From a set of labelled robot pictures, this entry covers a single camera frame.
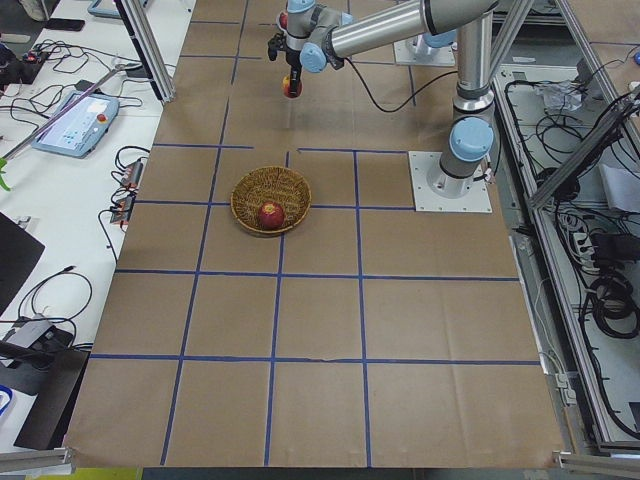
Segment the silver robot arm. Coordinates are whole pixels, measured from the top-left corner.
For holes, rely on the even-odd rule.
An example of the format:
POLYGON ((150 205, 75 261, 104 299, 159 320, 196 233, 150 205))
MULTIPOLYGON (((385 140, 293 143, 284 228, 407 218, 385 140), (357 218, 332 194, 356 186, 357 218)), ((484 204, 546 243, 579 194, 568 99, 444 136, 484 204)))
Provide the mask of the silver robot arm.
POLYGON ((287 97, 301 93, 304 72, 327 66, 340 69, 359 53, 427 34, 453 32, 458 42, 453 122, 447 145, 426 179, 430 189, 448 199, 469 193, 474 173, 494 143, 489 120, 493 1, 405 1, 361 19, 316 1, 289 1, 279 32, 267 42, 270 60, 283 54, 290 67, 283 81, 287 97))

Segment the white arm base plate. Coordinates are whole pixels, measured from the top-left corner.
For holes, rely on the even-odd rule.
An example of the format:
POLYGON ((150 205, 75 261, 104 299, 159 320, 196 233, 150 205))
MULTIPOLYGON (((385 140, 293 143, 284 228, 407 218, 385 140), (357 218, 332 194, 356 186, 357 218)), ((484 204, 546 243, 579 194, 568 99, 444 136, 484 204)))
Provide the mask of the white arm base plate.
POLYGON ((491 214, 487 183, 481 168, 466 179, 448 176, 440 152, 409 151, 409 171, 416 212, 491 214))
POLYGON ((395 63, 408 66, 453 67, 456 64, 450 45, 431 47, 420 38, 395 42, 395 63))

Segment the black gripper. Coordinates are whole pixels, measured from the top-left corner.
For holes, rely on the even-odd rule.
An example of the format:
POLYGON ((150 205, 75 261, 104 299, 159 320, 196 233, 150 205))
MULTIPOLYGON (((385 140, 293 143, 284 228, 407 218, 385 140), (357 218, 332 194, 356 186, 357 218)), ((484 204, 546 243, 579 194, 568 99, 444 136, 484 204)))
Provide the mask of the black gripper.
POLYGON ((286 62, 290 66, 290 78, 300 80, 302 75, 300 52, 288 46, 285 33, 276 33, 267 43, 267 55, 270 61, 275 61, 279 53, 285 55, 286 62))

